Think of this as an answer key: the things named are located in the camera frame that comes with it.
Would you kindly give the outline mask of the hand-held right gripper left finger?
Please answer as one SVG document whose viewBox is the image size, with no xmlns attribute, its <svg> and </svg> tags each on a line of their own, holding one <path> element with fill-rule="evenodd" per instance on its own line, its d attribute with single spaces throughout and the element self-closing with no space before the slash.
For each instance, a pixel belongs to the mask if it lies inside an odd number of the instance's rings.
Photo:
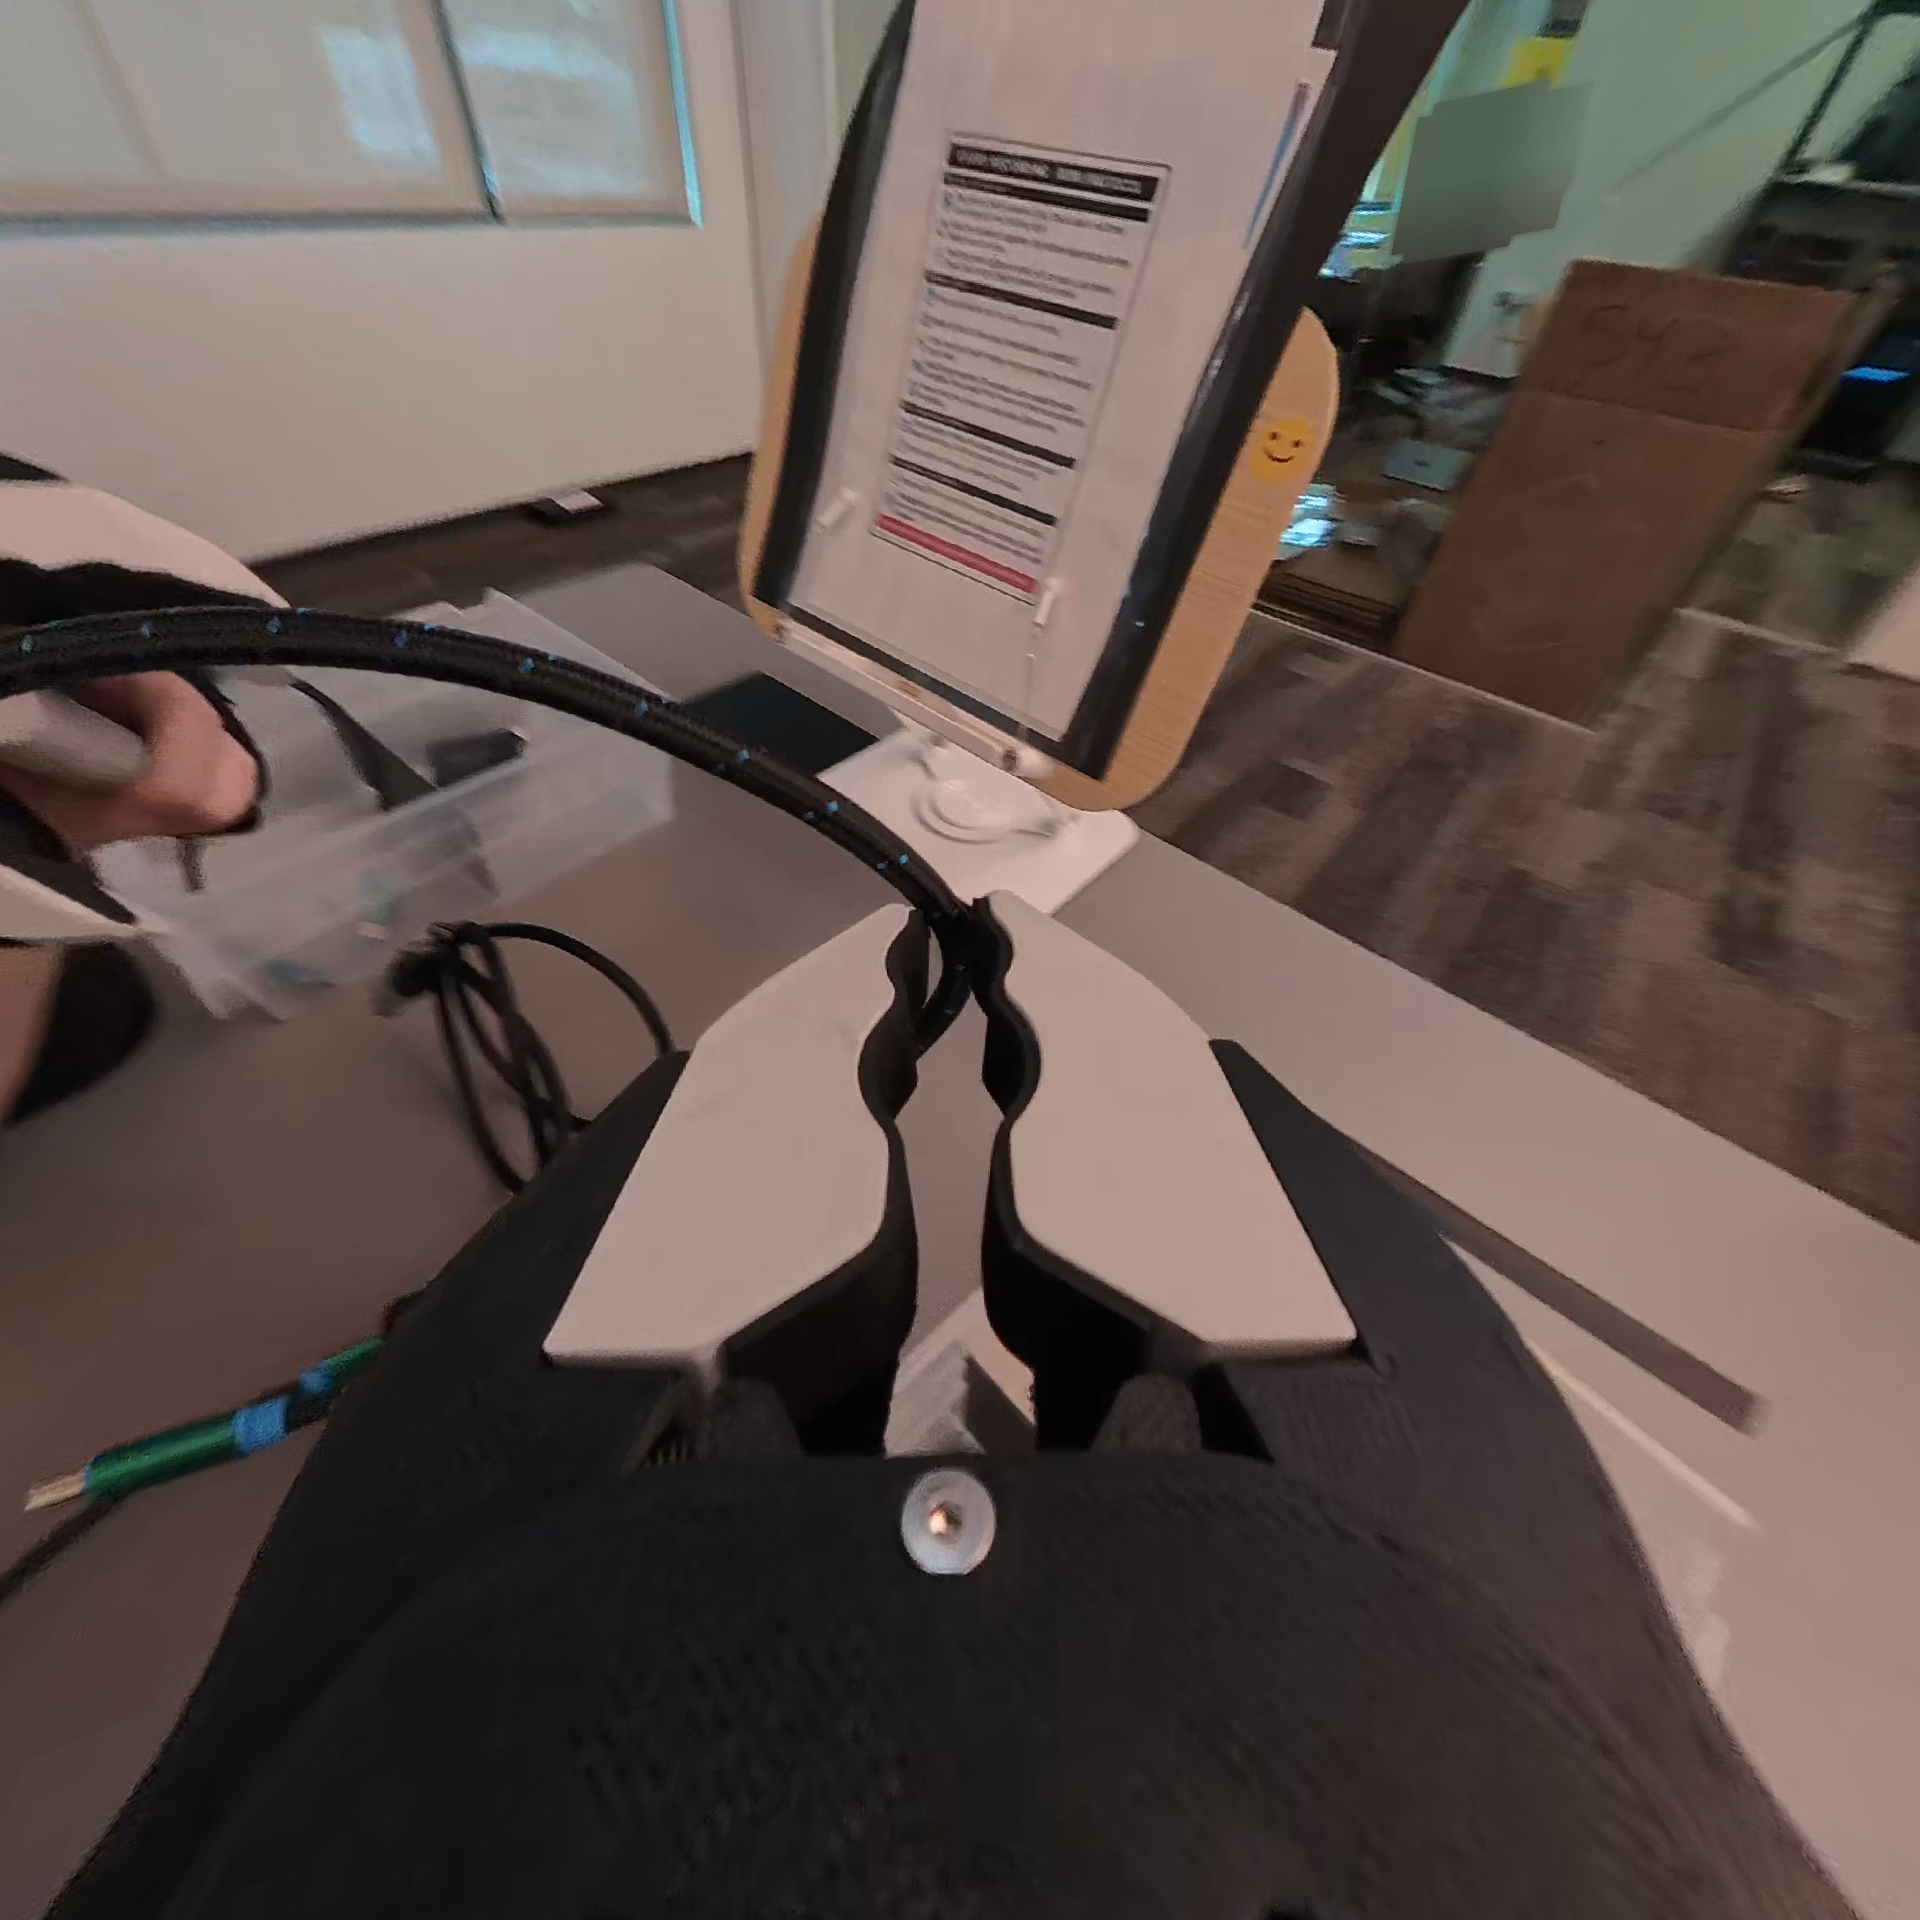
<svg viewBox="0 0 1920 1920">
<path fill-rule="evenodd" d="M 904 905 L 691 1045 L 542 1342 L 554 1366 L 770 1388 L 810 1451 L 879 1451 L 918 1312 L 899 1111 L 930 938 Z"/>
</svg>

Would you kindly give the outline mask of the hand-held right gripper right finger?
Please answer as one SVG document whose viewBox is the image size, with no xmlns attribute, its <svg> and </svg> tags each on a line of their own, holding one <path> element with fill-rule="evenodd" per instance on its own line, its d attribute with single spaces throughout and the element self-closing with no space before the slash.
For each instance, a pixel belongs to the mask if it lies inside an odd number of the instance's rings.
<svg viewBox="0 0 1920 1920">
<path fill-rule="evenodd" d="M 1014 891 L 974 925 L 997 1110 L 979 1286 L 1028 1370 L 1038 1446 L 1091 1446 L 1131 1380 L 1354 1356 L 1354 1315 L 1203 1027 Z"/>
</svg>

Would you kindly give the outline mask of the black port device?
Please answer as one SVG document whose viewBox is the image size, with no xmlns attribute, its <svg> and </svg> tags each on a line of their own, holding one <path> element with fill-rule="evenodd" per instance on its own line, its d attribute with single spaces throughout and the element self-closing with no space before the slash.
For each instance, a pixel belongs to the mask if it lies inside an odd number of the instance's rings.
<svg viewBox="0 0 1920 1920">
<path fill-rule="evenodd" d="M 512 765 L 525 753 L 522 731 L 461 731 L 431 739 L 423 748 L 425 769 L 419 769 L 318 684 L 293 677 L 288 685 L 325 720 L 336 745 L 348 760 L 351 778 L 381 812 L 419 804 L 430 796 Z"/>
</svg>

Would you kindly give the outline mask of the clear plastic bin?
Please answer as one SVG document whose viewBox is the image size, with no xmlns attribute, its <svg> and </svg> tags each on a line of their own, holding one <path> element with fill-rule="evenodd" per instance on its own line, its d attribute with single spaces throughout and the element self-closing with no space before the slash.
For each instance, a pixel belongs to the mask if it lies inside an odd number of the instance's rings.
<svg viewBox="0 0 1920 1920">
<path fill-rule="evenodd" d="M 378 809 L 318 708 L 320 685 L 418 769 L 442 738 L 515 730 L 525 752 L 478 779 Z M 401 947 L 468 922 L 674 816 L 668 760 L 615 731 L 461 684 L 339 667 L 221 677 L 266 764 L 255 824 L 93 857 L 150 943 L 218 1017 L 292 1017 L 370 988 Z"/>
</svg>

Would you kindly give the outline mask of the person's left hand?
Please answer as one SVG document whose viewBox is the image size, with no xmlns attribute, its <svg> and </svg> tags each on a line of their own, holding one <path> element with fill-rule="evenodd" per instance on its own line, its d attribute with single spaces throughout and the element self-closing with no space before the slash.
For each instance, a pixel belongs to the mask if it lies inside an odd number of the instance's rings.
<svg viewBox="0 0 1920 1920">
<path fill-rule="evenodd" d="M 89 681 L 74 697 L 132 731 L 141 773 L 113 790 L 51 783 L 40 816 L 74 852 L 141 840 L 197 840 L 237 827 L 260 797 L 260 765 L 227 730 L 227 712 L 178 674 Z"/>
</svg>

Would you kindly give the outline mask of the white display stand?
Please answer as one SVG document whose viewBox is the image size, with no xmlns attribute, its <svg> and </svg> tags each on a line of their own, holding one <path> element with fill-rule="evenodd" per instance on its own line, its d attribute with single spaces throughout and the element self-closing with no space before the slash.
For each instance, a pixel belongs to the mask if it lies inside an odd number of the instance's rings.
<svg viewBox="0 0 1920 1920">
<path fill-rule="evenodd" d="M 865 744 L 820 779 L 898 833 L 959 899 L 1014 894 L 1053 914 L 1139 841 L 1125 812 L 1071 808 L 918 728 Z"/>
</svg>

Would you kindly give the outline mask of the large grid window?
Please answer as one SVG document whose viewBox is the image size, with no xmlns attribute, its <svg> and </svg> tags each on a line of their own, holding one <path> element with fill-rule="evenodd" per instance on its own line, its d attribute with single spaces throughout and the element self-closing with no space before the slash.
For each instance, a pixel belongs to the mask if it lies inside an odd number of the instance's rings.
<svg viewBox="0 0 1920 1920">
<path fill-rule="evenodd" d="M 655 1 L 6 1 L 2 212 L 49 224 L 686 224 Z"/>
</svg>

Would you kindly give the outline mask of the dark table mat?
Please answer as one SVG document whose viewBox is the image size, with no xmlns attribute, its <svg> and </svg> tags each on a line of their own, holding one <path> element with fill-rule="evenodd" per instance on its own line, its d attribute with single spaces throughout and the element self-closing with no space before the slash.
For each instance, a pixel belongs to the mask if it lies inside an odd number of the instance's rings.
<svg viewBox="0 0 1920 1920">
<path fill-rule="evenodd" d="M 741 748 L 773 755 L 810 778 L 829 772 L 878 739 L 870 728 L 757 671 L 691 696 L 684 712 Z"/>
</svg>

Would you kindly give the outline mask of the rounded wooden board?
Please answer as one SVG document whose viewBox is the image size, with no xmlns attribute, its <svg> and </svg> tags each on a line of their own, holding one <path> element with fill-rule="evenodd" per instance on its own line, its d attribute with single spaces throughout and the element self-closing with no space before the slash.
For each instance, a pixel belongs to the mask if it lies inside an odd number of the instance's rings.
<svg viewBox="0 0 1920 1920">
<path fill-rule="evenodd" d="M 1268 570 L 1280 558 L 1284 527 L 1308 482 L 1268 486 L 1246 469 L 1246 441 L 1260 417 L 1299 413 L 1319 422 L 1319 455 L 1332 441 L 1337 407 L 1337 356 L 1319 317 L 1301 308 L 1276 369 L 1255 405 L 1212 520 L 1165 617 L 1134 703 L 1100 775 L 1066 764 L 1064 750 L 1033 739 L 1001 742 L 982 720 L 911 684 L 898 666 L 870 661 L 835 639 L 815 635 L 778 612 L 755 587 L 770 538 L 773 502 L 795 404 L 803 308 L 820 220 L 795 239 L 780 294 L 780 320 L 765 356 L 757 444 L 745 484 L 733 563 L 745 616 L 788 655 L 805 659 L 881 708 L 932 731 L 982 762 L 1031 783 L 1075 809 L 1127 809 L 1142 804 L 1179 765 L 1214 687 L 1233 658 Z"/>
</svg>

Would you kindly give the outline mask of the flat cardboard stack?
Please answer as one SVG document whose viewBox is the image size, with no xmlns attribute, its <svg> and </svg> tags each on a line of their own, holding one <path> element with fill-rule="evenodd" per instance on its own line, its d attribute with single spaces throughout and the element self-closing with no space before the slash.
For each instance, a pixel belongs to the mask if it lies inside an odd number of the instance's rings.
<svg viewBox="0 0 1920 1920">
<path fill-rule="evenodd" d="M 1372 548 L 1333 544 L 1280 555 L 1264 574 L 1255 607 L 1358 645 L 1384 645 L 1408 595 Z"/>
</svg>

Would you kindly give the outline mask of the brown cardboard box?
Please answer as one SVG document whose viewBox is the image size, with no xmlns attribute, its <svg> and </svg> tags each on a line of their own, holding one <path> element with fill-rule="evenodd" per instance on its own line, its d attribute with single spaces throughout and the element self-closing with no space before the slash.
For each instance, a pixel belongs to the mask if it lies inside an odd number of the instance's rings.
<svg viewBox="0 0 1920 1920">
<path fill-rule="evenodd" d="M 1591 722 L 1886 308 L 1880 286 L 1574 260 L 1394 658 Z"/>
</svg>

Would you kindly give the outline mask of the printed instruction sheet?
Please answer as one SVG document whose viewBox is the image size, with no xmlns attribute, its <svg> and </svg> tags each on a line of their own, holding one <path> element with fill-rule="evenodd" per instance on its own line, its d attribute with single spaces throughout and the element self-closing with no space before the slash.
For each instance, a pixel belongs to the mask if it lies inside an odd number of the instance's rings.
<svg viewBox="0 0 1920 1920">
<path fill-rule="evenodd" d="M 765 587 L 1100 775 L 1224 482 L 1336 50 L 1324 4 L 904 4 L 848 127 Z M 859 492 L 840 525 L 815 512 Z M 1033 600 L 1064 581 L 1043 627 Z"/>
</svg>

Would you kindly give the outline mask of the black framed display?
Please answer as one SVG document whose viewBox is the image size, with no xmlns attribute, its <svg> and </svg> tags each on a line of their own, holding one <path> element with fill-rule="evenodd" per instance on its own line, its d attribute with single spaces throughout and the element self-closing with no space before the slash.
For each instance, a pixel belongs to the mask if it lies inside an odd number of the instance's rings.
<svg viewBox="0 0 1920 1920">
<path fill-rule="evenodd" d="M 875 56 L 884 37 L 904 4 L 892 9 L 892 16 L 878 39 Z M 1304 171 L 1297 187 L 1297 202 L 1281 213 L 1281 257 L 1274 272 L 1274 284 L 1251 299 L 1251 322 L 1260 332 L 1260 341 L 1277 341 L 1280 349 L 1266 384 L 1280 364 L 1291 328 L 1319 284 L 1321 270 L 1327 264 L 1336 239 L 1359 202 L 1361 186 L 1382 154 L 1390 133 L 1396 129 L 1404 109 L 1428 73 L 1452 25 L 1463 11 L 1462 4 L 1321 4 L 1321 36 L 1318 43 L 1329 43 L 1336 50 L 1332 80 L 1321 105 L 1315 109 L 1311 129 L 1308 131 L 1308 150 L 1301 156 Z M 835 168 L 828 186 L 828 198 L 820 216 L 820 232 L 835 195 L 835 181 L 842 175 L 843 151 L 849 140 L 849 125 L 865 96 L 875 56 L 867 68 L 856 105 L 852 108 Z M 807 297 L 823 281 L 826 272 L 814 266 L 807 281 L 803 322 L 798 344 L 794 395 L 807 393 L 805 369 L 812 354 L 814 325 L 805 320 Z M 1236 455 L 1241 450 L 1246 432 L 1255 415 L 1255 407 L 1266 391 L 1251 395 L 1254 374 L 1244 368 L 1230 374 L 1224 382 L 1224 405 L 1230 410 L 1225 434 L 1205 448 L 1199 464 L 1199 478 L 1220 479 L 1224 492 Z M 1175 522 L 1179 555 L 1187 559 L 1182 583 L 1175 595 L 1164 602 L 1165 616 L 1172 614 L 1182 587 L 1187 583 L 1187 570 L 1194 563 L 1203 541 L 1205 527 L 1197 527 L 1197 509 L 1187 502 Z M 773 559 L 765 541 L 757 562 L 755 587 L 762 600 L 767 593 L 773 576 Z"/>
</svg>

